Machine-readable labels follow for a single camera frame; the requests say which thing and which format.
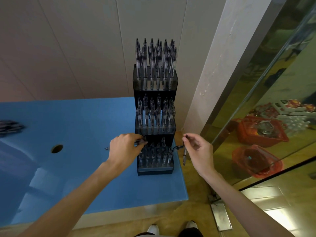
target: person's left arm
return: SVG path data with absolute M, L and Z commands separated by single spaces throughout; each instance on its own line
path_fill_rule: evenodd
M 67 236 L 97 195 L 134 161 L 144 147 L 144 143 L 135 147 L 134 142 L 141 138 L 130 133 L 111 140 L 108 160 L 18 236 Z

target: pen display stand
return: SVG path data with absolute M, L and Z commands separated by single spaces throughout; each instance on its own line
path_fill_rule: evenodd
M 177 48 L 171 40 L 153 39 L 142 48 L 136 39 L 136 64 L 133 69 L 133 89 L 136 107 L 135 133 L 143 135 L 148 144 L 137 156 L 137 174 L 172 174 L 174 170 L 172 143 L 176 131 L 174 100 L 178 86 L 175 71 Z

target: person's right arm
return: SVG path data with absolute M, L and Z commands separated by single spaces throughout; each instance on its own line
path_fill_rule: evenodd
M 210 143 L 192 133 L 185 134 L 182 139 L 194 168 L 228 205 L 248 235 L 251 237 L 294 236 L 221 177 L 214 168 L 213 146 Z

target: white shoe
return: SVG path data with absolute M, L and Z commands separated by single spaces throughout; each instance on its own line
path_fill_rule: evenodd
M 188 228 L 197 228 L 198 225 L 193 221 L 193 220 L 190 220 L 187 224 L 186 224 L 186 229 Z
M 149 227 L 147 232 L 152 233 L 154 235 L 159 235 L 159 228 L 156 224 L 153 224 Z

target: red plastic basket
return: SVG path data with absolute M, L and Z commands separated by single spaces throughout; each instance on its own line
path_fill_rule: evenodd
M 245 154 L 246 150 L 257 151 L 259 156 L 261 158 L 264 158 L 265 164 L 259 167 L 255 167 L 256 169 L 258 169 L 258 171 L 254 172 L 254 167 L 249 165 L 249 156 Z M 270 175 L 278 173 L 283 169 L 283 162 L 279 158 L 258 145 L 252 145 L 251 147 L 238 147 L 233 151 L 232 159 L 239 168 L 243 169 L 255 178 L 263 179 Z
M 255 125 L 261 121 L 270 121 L 274 129 L 278 132 L 277 138 L 270 138 L 259 135 Z M 276 119 L 265 119 L 256 116 L 246 116 L 239 123 L 237 128 L 238 140 L 242 144 L 246 145 L 259 145 L 261 147 L 271 147 L 281 141 L 288 142 L 289 139 L 284 132 L 281 123 Z

